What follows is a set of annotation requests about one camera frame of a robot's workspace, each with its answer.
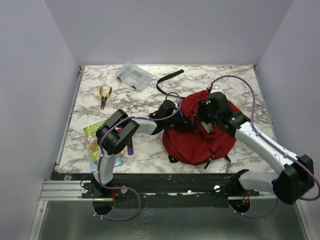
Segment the red backpack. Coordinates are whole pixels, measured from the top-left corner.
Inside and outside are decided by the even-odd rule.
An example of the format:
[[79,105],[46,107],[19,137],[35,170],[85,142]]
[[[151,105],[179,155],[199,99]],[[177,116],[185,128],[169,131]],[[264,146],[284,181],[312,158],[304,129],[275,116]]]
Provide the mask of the red backpack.
[[196,130],[178,132],[174,129],[163,130],[162,144],[171,163],[182,162],[190,165],[206,164],[219,158],[229,160],[228,153],[236,139],[220,130],[215,123],[206,130],[202,122],[197,122],[198,101],[207,100],[210,93],[206,90],[184,97],[180,109],[196,125]]

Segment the purple black highlighter marker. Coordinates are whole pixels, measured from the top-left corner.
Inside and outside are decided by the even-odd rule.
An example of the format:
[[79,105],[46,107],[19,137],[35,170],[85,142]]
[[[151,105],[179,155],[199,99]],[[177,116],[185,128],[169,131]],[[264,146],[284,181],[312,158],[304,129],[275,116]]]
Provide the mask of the purple black highlighter marker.
[[130,139],[128,144],[127,144],[127,152],[128,152],[129,156],[134,154],[133,140],[132,139]]

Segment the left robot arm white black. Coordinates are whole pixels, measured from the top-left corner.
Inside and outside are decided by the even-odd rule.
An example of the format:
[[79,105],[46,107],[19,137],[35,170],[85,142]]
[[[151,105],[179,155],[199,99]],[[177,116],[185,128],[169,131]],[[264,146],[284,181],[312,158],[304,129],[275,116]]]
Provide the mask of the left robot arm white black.
[[101,198],[111,191],[117,155],[127,147],[135,134],[156,135],[163,130],[192,129],[192,123],[181,110],[181,103],[165,100],[159,109],[148,116],[128,116],[122,109],[111,115],[96,131],[99,159],[93,191]]

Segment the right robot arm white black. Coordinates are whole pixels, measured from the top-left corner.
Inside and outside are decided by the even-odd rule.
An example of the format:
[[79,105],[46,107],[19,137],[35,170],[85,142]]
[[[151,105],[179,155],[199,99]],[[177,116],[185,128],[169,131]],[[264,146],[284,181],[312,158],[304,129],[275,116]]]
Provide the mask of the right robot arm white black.
[[217,125],[242,142],[274,170],[274,173],[245,171],[230,183],[230,191],[241,196],[247,190],[273,193],[287,205],[301,199],[315,185],[314,163],[306,154],[298,156],[258,130],[253,121],[240,111],[233,112],[222,92],[208,94],[198,101],[196,120]]

